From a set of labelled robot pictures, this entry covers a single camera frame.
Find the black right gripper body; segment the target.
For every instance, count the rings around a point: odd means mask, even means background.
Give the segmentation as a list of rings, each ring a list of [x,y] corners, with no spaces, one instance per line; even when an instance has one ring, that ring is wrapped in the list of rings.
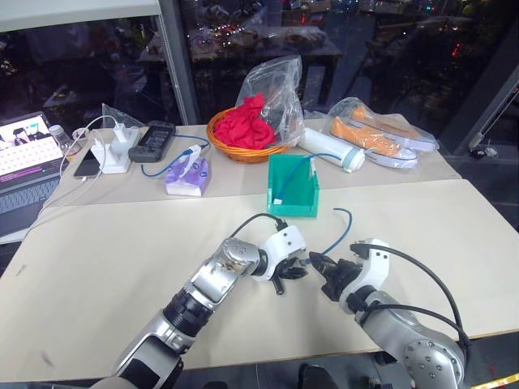
[[[339,302],[340,296],[344,289],[350,285],[359,276],[362,268],[349,260],[340,259],[337,262],[338,277],[335,284],[324,284],[321,287],[323,293],[331,300]]]

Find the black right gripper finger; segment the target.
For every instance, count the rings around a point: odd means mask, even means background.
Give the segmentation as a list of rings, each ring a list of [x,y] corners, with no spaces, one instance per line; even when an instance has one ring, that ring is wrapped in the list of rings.
[[[334,262],[319,262],[314,268],[325,279],[326,284],[335,284],[338,277],[338,266]]]
[[[310,251],[309,259],[313,267],[336,267],[337,263],[331,260],[327,255]]]

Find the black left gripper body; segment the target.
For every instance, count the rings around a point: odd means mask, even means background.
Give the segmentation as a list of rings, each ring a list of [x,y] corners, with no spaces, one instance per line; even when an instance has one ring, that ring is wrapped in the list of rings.
[[[272,280],[276,277],[284,280],[292,280],[292,266],[294,265],[297,257],[292,257],[290,259],[284,259],[279,262],[274,270],[272,275]]]

